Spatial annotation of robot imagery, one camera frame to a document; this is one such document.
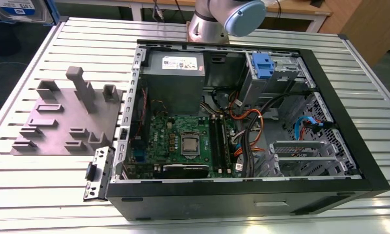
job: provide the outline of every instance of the wire bundle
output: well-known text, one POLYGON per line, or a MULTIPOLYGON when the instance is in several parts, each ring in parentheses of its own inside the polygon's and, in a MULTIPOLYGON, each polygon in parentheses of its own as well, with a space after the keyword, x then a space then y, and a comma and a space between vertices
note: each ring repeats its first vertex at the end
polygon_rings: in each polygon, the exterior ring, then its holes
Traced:
POLYGON ((241 149, 243 149, 243 156, 244 156, 244 167, 241 171, 243 177, 253 177, 255 176, 255 167, 253 167, 253 154, 252 154, 252 148, 251 148, 251 142, 249 142, 249 134, 251 129, 255 125, 255 122, 257 121, 259 116, 263 116, 263 114, 272 108, 272 106, 283 99, 285 99, 288 96, 293 95, 311 95, 313 91, 297 91, 291 93, 284 93, 273 97, 261 107, 260 113, 261 115, 256 115, 253 119, 249 122, 249 125, 245 129, 245 133, 241 138, 241 149))

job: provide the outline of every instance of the black cable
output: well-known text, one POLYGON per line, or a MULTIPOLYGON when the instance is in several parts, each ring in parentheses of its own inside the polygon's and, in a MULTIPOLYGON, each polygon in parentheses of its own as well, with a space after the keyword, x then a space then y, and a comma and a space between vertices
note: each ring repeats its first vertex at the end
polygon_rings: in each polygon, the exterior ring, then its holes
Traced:
POLYGON ((177 3, 177 0, 175 0, 175 2, 176 2, 177 9, 180 10, 183 20, 184 20, 184 22, 187 23, 187 20, 185 20, 185 17, 184 17, 184 13, 183 13, 183 10, 181 10, 181 7, 180 7, 180 4, 177 3))
POLYGON ((223 108, 223 106, 220 105, 220 103, 219 103, 219 101, 216 99, 216 96, 217 96, 217 88, 211 93, 211 98, 212 98, 213 103, 217 106, 217 108, 223 111, 224 115, 231 118, 231 115, 225 112, 225 108, 223 108))
POLYGON ((279 14, 277 14, 277 18, 281 18, 281 4, 280 4, 280 1, 276 0, 279 2, 279 14))
MULTIPOLYGON (((291 92, 291 93, 284 93, 277 95, 276 97, 273 97, 261 107, 260 112, 261 115, 264 116, 264 114, 267 113, 267 111, 271 109, 271 107, 284 98, 287 98, 288 96, 293 96, 293 95, 311 95, 313 93, 313 91, 307 90, 307 91, 297 91, 297 92, 291 92)), ((244 133, 244 138, 243 138, 243 154, 245 155, 244 158, 248 159, 248 164, 244 162, 244 167, 247 165, 249 165, 249 167, 252 167, 251 173, 248 174, 249 177, 255 176, 255 165, 253 165, 253 153, 252 153, 252 149, 251 149, 251 142, 249 142, 249 135, 251 135, 251 129, 255 125, 255 122, 257 121, 259 115, 256 114, 256 116, 253 117, 253 119, 249 122, 249 125, 245 129, 245 133, 244 133)))
POLYGON ((156 2, 155 2, 155 6, 153 6, 152 18, 159 23, 159 20, 155 17, 155 12, 156 12, 156 2))

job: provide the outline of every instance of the side panel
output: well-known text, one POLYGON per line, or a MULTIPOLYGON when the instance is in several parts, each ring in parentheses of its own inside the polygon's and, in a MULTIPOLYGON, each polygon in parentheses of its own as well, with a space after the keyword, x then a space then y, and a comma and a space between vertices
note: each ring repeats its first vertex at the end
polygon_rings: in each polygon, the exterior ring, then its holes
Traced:
POLYGON ((320 213, 356 193, 289 193, 109 198, 128 220, 255 217, 320 213))

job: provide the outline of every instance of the wooden desk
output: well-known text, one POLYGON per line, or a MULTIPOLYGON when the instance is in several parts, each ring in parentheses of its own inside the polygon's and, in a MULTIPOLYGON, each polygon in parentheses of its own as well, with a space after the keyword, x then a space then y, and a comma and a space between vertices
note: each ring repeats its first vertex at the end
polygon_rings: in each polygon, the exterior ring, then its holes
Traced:
MULTIPOLYGON (((132 0, 133 2, 153 3, 153 0, 132 0)), ((196 0, 179 0, 180 6, 195 6, 196 0)), ((176 5, 175 0, 157 0, 157 4, 176 5)), ((332 15, 332 10, 325 3, 323 3, 321 8, 315 7, 305 0, 280 0, 281 12, 283 13, 296 13, 307 15, 332 15)), ((279 4, 268 6, 269 12, 279 12, 279 4)))
MULTIPOLYGON (((179 0, 180 7, 183 11, 195 11, 196 0, 179 0)), ((307 32, 317 33, 327 16, 332 15, 332 10, 328 5, 323 3, 321 8, 312 6, 311 1, 308 0, 280 0, 281 5, 281 18, 285 19, 299 19, 299 20, 309 20, 312 23, 309 24, 307 32)), ((155 3, 153 0, 132 0, 131 8, 133 12, 133 20, 141 21, 141 9, 143 8, 153 8, 155 3)), ((177 10, 175 0, 157 0, 157 6, 161 9, 177 10)), ((279 4, 273 4, 268 6, 268 14, 267 17, 276 18, 279 15, 279 4)))

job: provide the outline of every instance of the metal table surface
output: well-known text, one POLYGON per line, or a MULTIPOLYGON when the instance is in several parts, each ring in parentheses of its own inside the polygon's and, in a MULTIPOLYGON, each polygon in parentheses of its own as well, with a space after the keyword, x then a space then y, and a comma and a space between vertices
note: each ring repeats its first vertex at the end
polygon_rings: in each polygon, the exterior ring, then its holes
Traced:
MULTIPOLYGON (((390 233, 390 191, 319 215, 128 222, 109 202, 83 203, 92 156, 12 156, 40 80, 72 87, 82 66, 95 88, 127 90, 137 39, 187 40, 187 26, 71 18, 55 26, 0 111, 0 230, 105 233, 390 233)), ((352 44, 337 35, 257 30, 233 44, 312 49, 390 182, 390 94, 352 44)))

